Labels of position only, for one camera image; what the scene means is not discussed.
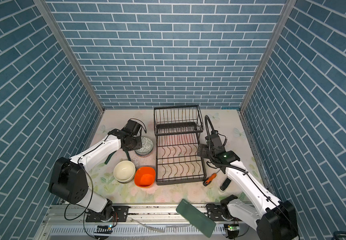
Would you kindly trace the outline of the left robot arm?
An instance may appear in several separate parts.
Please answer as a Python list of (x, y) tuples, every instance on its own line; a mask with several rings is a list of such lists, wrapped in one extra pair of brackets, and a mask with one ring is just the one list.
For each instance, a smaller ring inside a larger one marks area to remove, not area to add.
[(93, 179), (89, 171), (102, 161), (108, 162), (115, 152), (142, 148), (142, 132), (147, 132), (143, 122), (129, 119), (125, 126), (108, 132), (100, 142), (69, 158), (61, 157), (54, 163), (48, 191), (79, 205), (90, 212), (101, 215), (105, 220), (112, 214), (112, 201), (93, 191)]

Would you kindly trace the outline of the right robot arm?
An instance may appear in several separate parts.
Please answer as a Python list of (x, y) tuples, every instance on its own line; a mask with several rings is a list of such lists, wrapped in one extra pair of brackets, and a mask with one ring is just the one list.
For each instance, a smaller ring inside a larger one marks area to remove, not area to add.
[(253, 204), (249, 206), (239, 198), (227, 203), (232, 217), (255, 229), (261, 240), (298, 240), (300, 238), (296, 210), (290, 201), (281, 201), (267, 190), (233, 151), (226, 151), (218, 133), (205, 137), (198, 155), (209, 159), (227, 178), (236, 183)]

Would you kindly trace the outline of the white bowl orange diamonds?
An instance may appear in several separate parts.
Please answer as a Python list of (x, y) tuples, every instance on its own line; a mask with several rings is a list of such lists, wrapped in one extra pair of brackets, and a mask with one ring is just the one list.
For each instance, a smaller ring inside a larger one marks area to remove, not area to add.
[(141, 143), (142, 143), (142, 147), (138, 150), (135, 150), (136, 155), (140, 157), (149, 156), (154, 149), (153, 141), (150, 138), (141, 137)]

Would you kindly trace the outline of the cream bowl striped outside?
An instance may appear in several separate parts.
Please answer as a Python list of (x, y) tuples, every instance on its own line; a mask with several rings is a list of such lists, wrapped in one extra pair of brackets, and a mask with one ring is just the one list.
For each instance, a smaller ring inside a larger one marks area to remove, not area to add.
[(122, 184), (129, 183), (134, 179), (136, 167), (131, 161), (119, 162), (113, 171), (114, 178)]

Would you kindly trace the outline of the orange plastic bowl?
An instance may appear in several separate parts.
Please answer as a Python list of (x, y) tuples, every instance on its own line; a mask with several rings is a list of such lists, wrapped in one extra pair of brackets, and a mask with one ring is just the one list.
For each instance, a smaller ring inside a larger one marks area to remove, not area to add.
[(140, 188), (151, 187), (156, 179), (156, 171), (151, 167), (141, 167), (136, 171), (134, 183)]

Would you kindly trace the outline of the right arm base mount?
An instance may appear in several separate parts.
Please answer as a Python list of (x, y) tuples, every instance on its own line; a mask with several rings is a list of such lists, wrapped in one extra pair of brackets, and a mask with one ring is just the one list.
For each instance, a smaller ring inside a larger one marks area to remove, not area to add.
[(229, 210), (228, 210), (228, 204), (232, 200), (237, 200), (238, 197), (235, 195), (230, 195), (227, 198), (221, 200), (219, 204), (206, 204), (206, 210), (207, 210), (207, 216), (214, 222), (222, 222), (222, 221), (229, 221), (229, 222), (236, 222), (238, 219), (233, 217)]

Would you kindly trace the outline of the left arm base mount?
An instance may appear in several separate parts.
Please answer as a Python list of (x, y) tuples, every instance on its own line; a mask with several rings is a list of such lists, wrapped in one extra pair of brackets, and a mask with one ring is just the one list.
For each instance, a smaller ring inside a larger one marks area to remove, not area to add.
[(129, 206), (110, 205), (100, 213), (88, 210), (85, 220), (88, 223), (125, 222), (128, 217), (129, 209)]

